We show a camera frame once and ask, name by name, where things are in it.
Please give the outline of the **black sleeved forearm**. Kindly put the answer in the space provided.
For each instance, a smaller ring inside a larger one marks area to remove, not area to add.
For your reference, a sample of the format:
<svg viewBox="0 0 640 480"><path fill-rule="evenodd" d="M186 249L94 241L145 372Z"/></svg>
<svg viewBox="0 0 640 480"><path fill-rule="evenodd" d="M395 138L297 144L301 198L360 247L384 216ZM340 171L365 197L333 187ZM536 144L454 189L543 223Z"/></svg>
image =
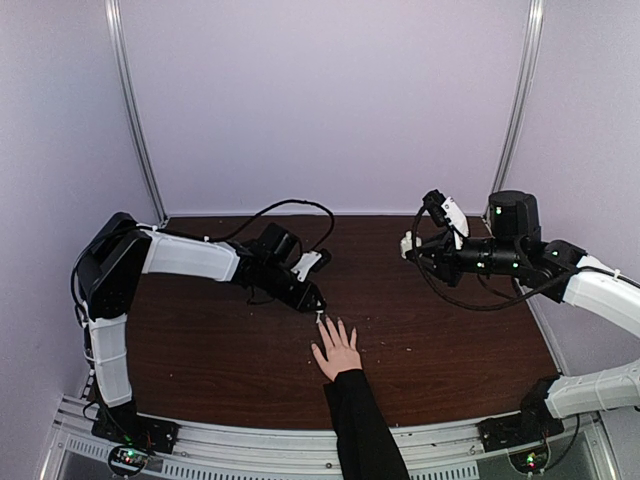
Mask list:
<svg viewBox="0 0 640 480"><path fill-rule="evenodd" d="M341 372L323 386L345 479L407 479L409 473L364 372Z"/></svg>

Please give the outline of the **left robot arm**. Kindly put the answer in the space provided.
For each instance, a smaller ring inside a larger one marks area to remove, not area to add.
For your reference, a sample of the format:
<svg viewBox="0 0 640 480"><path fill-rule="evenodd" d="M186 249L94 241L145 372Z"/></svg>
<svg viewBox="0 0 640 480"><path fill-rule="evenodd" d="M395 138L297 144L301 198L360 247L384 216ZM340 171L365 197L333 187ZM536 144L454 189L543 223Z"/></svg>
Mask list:
<svg viewBox="0 0 640 480"><path fill-rule="evenodd" d="M123 444L144 433L138 415L122 405L133 400L128 377L126 322L139 280L146 274L200 277L258 289L300 313L321 313L326 301L309 275L330 259L325 250L303 253L288 265L300 240L270 223L246 242L172 233L114 214L79 254L71 274L78 322L88 336L87 360L100 397L110 409L106 429Z"/></svg>

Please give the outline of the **white nail polish bottle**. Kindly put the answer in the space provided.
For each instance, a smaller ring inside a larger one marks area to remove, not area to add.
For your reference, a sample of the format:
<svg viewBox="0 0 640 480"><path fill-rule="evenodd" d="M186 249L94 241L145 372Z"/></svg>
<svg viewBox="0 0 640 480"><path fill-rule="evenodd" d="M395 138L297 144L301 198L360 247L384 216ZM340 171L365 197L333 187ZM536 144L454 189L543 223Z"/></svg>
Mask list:
<svg viewBox="0 0 640 480"><path fill-rule="evenodd" d="M421 246L422 238L420 236L415 237L411 231L406 231L399 243L401 258L407 259L407 254L413 247Z"/></svg>

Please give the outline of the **person's hand on table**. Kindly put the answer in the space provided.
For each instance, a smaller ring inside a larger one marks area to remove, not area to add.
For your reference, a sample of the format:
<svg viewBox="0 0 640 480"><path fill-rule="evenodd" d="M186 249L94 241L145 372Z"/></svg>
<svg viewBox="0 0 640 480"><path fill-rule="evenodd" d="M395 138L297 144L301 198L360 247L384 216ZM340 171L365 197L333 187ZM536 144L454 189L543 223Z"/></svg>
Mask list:
<svg viewBox="0 0 640 480"><path fill-rule="evenodd" d="M347 331L341 319L334 323L329 316L317 319L316 325L322 346L312 342L311 351L316 364L329 381L334 382L341 373L363 369L355 327Z"/></svg>

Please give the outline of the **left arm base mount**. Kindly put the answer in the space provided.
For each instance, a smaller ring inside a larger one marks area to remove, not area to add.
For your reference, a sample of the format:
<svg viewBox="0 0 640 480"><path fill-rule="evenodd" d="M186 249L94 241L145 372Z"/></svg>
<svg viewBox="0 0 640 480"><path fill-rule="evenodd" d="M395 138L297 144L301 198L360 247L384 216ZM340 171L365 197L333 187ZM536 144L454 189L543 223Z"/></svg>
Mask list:
<svg viewBox="0 0 640 480"><path fill-rule="evenodd" d="M174 422L139 415L118 418L105 409L98 411L91 429L93 436L114 443L107 466L122 478L141 473L158 453L171 454L178 431Z"/></svg>

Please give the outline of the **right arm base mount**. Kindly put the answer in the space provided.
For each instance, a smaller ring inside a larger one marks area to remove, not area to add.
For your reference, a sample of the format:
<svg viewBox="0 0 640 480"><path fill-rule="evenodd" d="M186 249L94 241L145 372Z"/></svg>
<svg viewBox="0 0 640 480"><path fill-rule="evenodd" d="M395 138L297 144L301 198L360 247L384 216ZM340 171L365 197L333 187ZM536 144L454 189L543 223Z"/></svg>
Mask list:
<svg viewBox="0 0 640 480"><path fill-rule="evenodd" d="M506 450L513 469L527 476L541 474L551 465L549 440L564 432L561 420L531 412L490 417L477 428L485 452Z"/></svg>

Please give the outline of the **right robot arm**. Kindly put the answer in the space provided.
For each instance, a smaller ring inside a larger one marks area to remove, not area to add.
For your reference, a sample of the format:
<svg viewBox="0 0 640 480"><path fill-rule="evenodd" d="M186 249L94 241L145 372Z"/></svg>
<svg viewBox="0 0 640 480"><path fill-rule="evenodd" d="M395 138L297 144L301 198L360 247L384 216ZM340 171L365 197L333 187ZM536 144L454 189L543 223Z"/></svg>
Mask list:
<svg viewBox="0 0 640 480"><path fill-rule="evenodd" d="M445 302L475 312L513 307L535 295L591 312L623 330L639 333L639 284L604 265L584 249L563 240L545 242L537 199L517 190L489 196L487 237L473 237L465 214L439 190L428 192L400 241L403 259L416 265L431 290ZM459 284L466 274L508 276L526 287L524 294L490 305L458 300L438 287ZM639 363L582 376L542 380L513 419L519 440L535 440L551 424L592 411L634 407L639 403Z"/></svg>

